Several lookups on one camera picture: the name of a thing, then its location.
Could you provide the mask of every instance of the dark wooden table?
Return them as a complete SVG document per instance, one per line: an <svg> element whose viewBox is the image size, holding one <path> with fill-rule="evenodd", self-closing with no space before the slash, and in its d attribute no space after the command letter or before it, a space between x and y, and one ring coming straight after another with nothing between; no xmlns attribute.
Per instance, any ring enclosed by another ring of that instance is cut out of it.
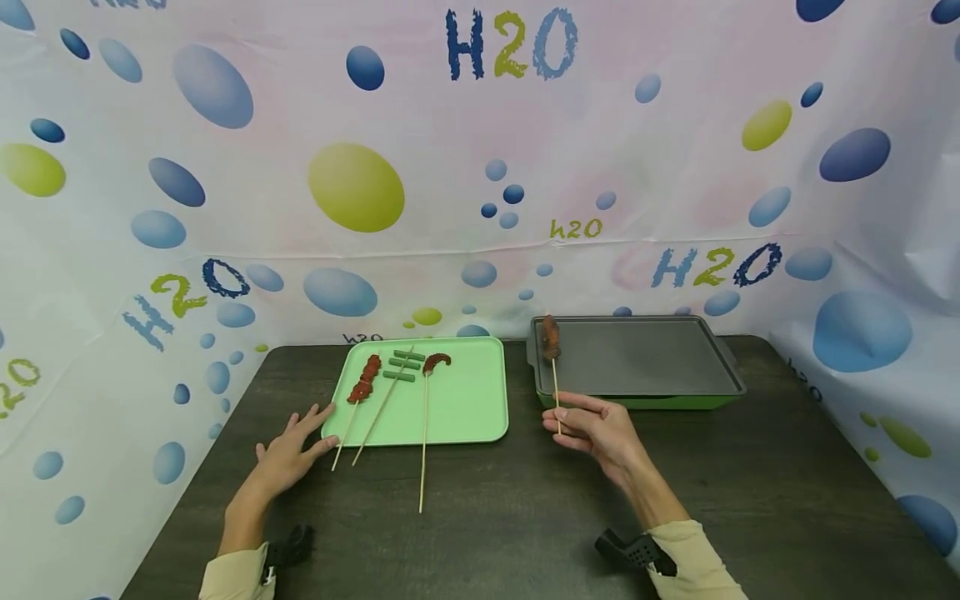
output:
<svg viewBox="0 0 960 600"><path fill-rule="evenodd" d="M748 394L712 412L634 421L750 597L960 598L960 580L773 349L727 341ZM327 402L347 351L270 354L125 599L196 597L253 446L291 412ZM656 598L646 576L612 573L596 555L606 527L628 536L635 521L589 457L541 428L522 343L506 345L506 362L510 431L495 444L431 446L422 516L418 447L371 448L336 473L328 455L278 500L274 537L297 522L318 533L310 561L280 578L279 600Z"/></svg>

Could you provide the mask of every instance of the circle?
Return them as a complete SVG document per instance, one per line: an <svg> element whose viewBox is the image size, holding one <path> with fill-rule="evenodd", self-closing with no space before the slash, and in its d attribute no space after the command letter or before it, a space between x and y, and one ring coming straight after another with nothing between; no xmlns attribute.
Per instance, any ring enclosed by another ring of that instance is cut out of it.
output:
<svg viewBox="0 0 960 600"><path fill-rule="evenodd" d="M660 94L660 75L656 73L644 75L634 89L634 98L643 105L651 102L658 94Z"/></svg>
<svg viewBox="0 0 960 600"><path fill-rule="evenodd" d="M133 237L144 246L158 250L176 248L186 239L186 229L180 220L162 210L146 210L130 222Z"/></svg>
<svg viewBox="0 0 960 600"><path fill-rule="evenodd" d="M873 292L840 292L817 312L813 353L838 372L880 369L900 358L913 339L906 314Z"/></svg>
<svg viewBox="0 0 960 600"><path fill-rule="evenodd" d="M711 296L704 302L704 312L711 317L726 315L740 303L740 295L733 290L725 290Z"/></svg>
<svg viewBox="0 0 960 600"><path fill-rule="evenodd" d="M214 394L222 394L230 385L230 369L220 361L210 363L206 368L206 387Z"/></svg>
<svg viewBox="0 0 960 600"><path fill-rule="evenodd" d="M178 50L174 80L190 106L214 125L238 130L253 119L253 96L243 75L206 46L191 44Z"/></svg>
<svg viewBox="0 0 960 600"><path fill-rule="evenodd" d="M86 501L78 495L63 500L54 513L54 521L58 525L67 525L77 520L86 508Z"/></svg>
<svg viewBox="0 0 960 600"><path fill-rule="evenodd" d="M786 132L793 109L785 100L774 100L750 117L743 126L740 142L751 152L768 148Z"/></svg>
<svg viewBox="0 0 960 600"><path fill-rule="evenodd" d="M403 213L400 176L383 156L360 144L321 149L310 161L306 182L327 218L351 231L382 231Z"/></svg>
<svg viewBox="0 0 960 600"><path fill-rule="evenodd" d="M175 404L186 404L190 401L190 388L186 387L185 384L178 383L174 388L174 403Z"/></svg>
<svg viewBox="0 0 960 600"><path fill-rule="evenodd" d="M807 23L822 21L840 8L844 0L797 0L797 15Z"/></svg>
<svg viewBox="0 0 960 600"><path fill-rule="evenodd" d="M778 219L790 204L790 188L775 187L754 203L747 221L755 228L765 228Z"/></svg>
<svg viewBox="0 0 960 600"><path fill-rule="evenodd" d="M820 177L827 181L862 180L880 170L890 156L890 137L864 128L833 142L820 159Z"/></svg>
<svg viewBox="0 0 960 600"><path fill-rule="evenodd" d="M347 53L347 74L360 89L374 91L383 85L383 60L367 46L353 46Z"/></svg>
<svg viewBox="0 0 960 600"><path fill-rule="evenodd" d="M947 556L957 543L957 522L943 504L911 494L897 498L902 508L923 530L940 556Z"/></svg>
<svg viewBox="0 0 960 600"><path fill-rule="evenodd" d="M414 318L414 321L421 325L435 325L440 322L440 319L444 317L443 314L436 308L430 306L424 306L418 308L414 311L414 314L411 315Z"/></svg>
<svg viewBox="0 0 960 600"><path fill-rule="evenodd" d="M177 481L186 465L186 450L177 442L167 442L154 456L154 479L161 485Z"/></svg>
<svg viewBox="0 0 960 600"><path fill-rule="evenodd" d="M515 212L505 212L500 215L500 226L504 229L513 229L520 222Z"/></svg>
<svg viewBox="0 0 960 600"><path fill-rule="evenodd" d="M496 281L496 267L486 260L474 260L460 272L460 279L470 287L487 287Z"/></svg>
<svg viewBox="0 0 960 600"><path fill-rule="evenodd" d="M283 277L267 265L247 265L247 277L262 290L279 292L283 289Z"/></svg>
<svg viewBox="0 0 960 600"><path fill-rule="evenodd" d="M487 179L490 181L500 181L503 178L507 177L507 163L499 158L494 158L487 163L487 167L484 169L484 173L487 174Z"/></svg>
<svg viewBox="0 0 960 600"><path fill-rule="evenodd" d="M66 49L70 51L70 54L78 59L88 60L90 58L90 49L87 47L86 42L75 32L69 29L61 29L60 41L62 41Z"/></svg>
<svg viewBox="0 0 960 600"><path fill-rule="evenodd" d="M803 248L794 252L786 261L786 273L803 281L819 281L826 277L833 267L833 254L826 248Z"/></svg>
<svg viewBox="0 0 960 600"><path fill-rule="evenodd" d="M97 47L100 49L100 56L117 77L131 84L139 84L143 81L140 62L130 48L109 37L101 39Z"/></svg>
<svg viewBox="0 0 960 600"><path fill-rule="evenodd" d="M66 183L60 161L37 146L7 144L0 149L0 164L7 179L31 196L49 198Z"/></svg>
<svg viewBox="0 0 960 600"><path fill-rule="evenodd" d="M523 200L523 196L523 187L517 185L516 183L511 183L507 187L503 188L503 202L507 204L520 204L520 201Z"/></svg>
<svg viewBox="0 0 960 600"><path fill-rule="evenodd" d="M824 93L824 85L821 82L810 84L804 95L800 97L800 106L810 108L820 100L820 95Z"/></svg>
<svg viewBox="0 0 960 600"><path fill-rule="evenodd" d="M376 291L366 279L332 267L307 274L303 293L314 306L337 317L366 317L377 304Z"/></svg>
<svg viewBox="0 0 960 600"><path fill-rule="evenodd" d="M34 461L34 477L42 481L53 479L63 468L63 456L59 452L50 450L36 457Z"/></svg>
<svg viewBox="0 0 960 600"><path fill-rule="evenodd" d="M156 186L174 201L191 208L203 206L206 202L204 187L197 178L173 160L151 158L147 169Z"/></svg>
<svg viewBox="0 0 960 600"><path fill-rule="evenodd" d="M597 196L596 205L600 210L609 210L614 203L616 203L616 194L609 190Z"/></svg>
<svg viewBox="0 0 960 600"><path fill-rule="evenodd" d="M43 141L51 144L59 144L66 139L63 128L50 119L34 119L30 122L30 131Z"/></svg>

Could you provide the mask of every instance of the backdrop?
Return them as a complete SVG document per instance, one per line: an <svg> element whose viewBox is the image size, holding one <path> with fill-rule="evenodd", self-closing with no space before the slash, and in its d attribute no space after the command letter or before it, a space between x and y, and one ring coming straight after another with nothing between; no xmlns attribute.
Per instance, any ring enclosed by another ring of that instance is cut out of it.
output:
<svg viewBox="0 0 960 600"><path fill-rule="evenodd" d="M0 0L10 598L117 598L271 348L547 310L766 337L960 567L960 1L472 2Z"/></svg>

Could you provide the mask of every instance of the skewer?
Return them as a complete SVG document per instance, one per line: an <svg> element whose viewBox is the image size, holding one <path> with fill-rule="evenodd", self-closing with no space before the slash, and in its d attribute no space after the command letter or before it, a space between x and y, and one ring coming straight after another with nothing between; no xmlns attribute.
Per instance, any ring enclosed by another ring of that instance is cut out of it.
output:
<svg viewBox="0 0 960 600"><path fill-rule="evenodd" d="M407 351L408 351L408 352L414 351L414 347L413 347L413 346L410 346L410 349L408 349ZM404 367L400 367L400 368L397 370L397 372L403 372L403 369L404 369ZM363 452L364 447L367 446L367 440L370 439L370 434L371 434L371 432L373 432L373 428L376 427L376 421L377 421L378 419L380 419L380 413L383 412L383 407L387 405L387 400L389 400L389 399L390 399L390 396L393 394L393 392L394 392L394 386L396 385L396 383L397 383L398 381L399 381L399 379L394 379L394 382L390 384L390 387L387 389L387 395L383 397L383 401L380 402L380 407L376 409L376 414L373 415L373 421L370 423L370 427L367 429L367 435L364 436L363 442L360 443L360 449L357 450L356 456L353 457L353 462L350 463L350 466L351 466L351 467L355 467L355 466L356 466L356 464L357 464L357 459L360 458L360 453Z"/></svg>

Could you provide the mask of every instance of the green plastic tray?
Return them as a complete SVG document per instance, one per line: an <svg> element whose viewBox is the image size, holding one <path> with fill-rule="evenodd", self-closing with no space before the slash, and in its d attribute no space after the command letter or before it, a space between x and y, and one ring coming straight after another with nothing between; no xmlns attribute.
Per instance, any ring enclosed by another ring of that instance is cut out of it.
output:
<svg viewBox="0 0 960 600"><path fill-rule="evenodd" d="M394 350L409 350L429 356L442 352L451 364L437 365L430 375L430 406L427 413L428 444L476 444L495 442L507 433L507 382L504 376L503 344L493 337L430 338L418 340L383 340L361 342L350 349L340 372L333 402L337 405L324 423L323 435L340 436L345 446L363 442L377 409L390 390L393 379L384 371L399 371L388 364ZM380 373L373 380L373 393L356 405L356 415L346 433L354 405L347 403L350 390L371 354L383 361ZM398 381L383 413L371 432L367 445L419 445L423 441L423 373L405 369L417 380Z"/></svg>

